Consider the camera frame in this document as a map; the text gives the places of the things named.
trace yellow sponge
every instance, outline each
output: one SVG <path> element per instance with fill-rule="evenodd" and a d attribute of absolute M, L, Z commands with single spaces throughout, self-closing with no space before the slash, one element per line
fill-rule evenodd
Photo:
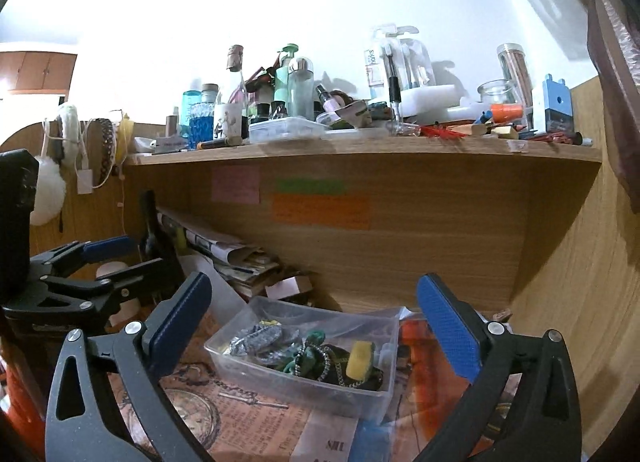
<path fill-rule="evenodd" d="M 376 347 L 371 341 L 356 341 L 347 362 L 347 377 L 356 381 L 366 380 L 373 366 L 373 353 Z"/>

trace curtain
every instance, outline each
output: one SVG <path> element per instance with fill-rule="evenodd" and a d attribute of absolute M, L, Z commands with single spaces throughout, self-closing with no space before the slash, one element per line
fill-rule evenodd
<path fill-rule="evenodd" d="M 640 212 L 640 31 L 621 0 L 588 1 L 588 49 L 602 84 L 611 165 Z"/>

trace white wall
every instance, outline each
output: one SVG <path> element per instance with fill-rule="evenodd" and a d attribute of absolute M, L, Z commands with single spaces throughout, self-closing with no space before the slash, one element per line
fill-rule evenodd
<path fill-rule="evenodd" d="M 530 61 L 536 49 L 536 77 L 571 65 L 547 52 L 553 37 L 534 33 L 530 24 L 544 23 L 514 0 L 9 0 L 0 41 L 77 45 L 70 100 L 82 118 L 123 108 L 135 120 L 163 122 L 192 76 L 223 79 L 234 43 L 244 45 L 245 76 L 295 42 L 316 79 L 367 97 L 367 29 L 385 22 L 418 26 L 438 82 L 472 97 L 501 76 L 495 49 L 504 42 L 523 43 Z"/>

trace wooden cabinet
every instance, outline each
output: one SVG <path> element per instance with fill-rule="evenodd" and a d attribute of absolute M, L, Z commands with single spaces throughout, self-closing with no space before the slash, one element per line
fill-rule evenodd
<path fill-rule="evenodd" d="M 13 93 L 67 94 L 76 57 L 60 52 L 0 52 L 0 81 Z"/>

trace bottle label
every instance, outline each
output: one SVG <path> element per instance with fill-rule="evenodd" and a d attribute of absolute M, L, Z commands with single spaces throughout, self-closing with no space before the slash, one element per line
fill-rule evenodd
<path fill-rule="evenodd" d="M 225 105 L 216 105 L 213 117 L 215 122 L 213 129 L 215 138 L 242 136 L 241 104 L 227 103 Z"/>
<path fill-rule="evenodd" d="M 364 51 L 364 63 L 367 70 L 367 83 L 370 87 L 376 87 L 384 85 L 385 81 L 382 79 L 380 73 L 380 63 L 378 62 L 378 56 L 376 55 L 376 49 L 368 48 Z"/>

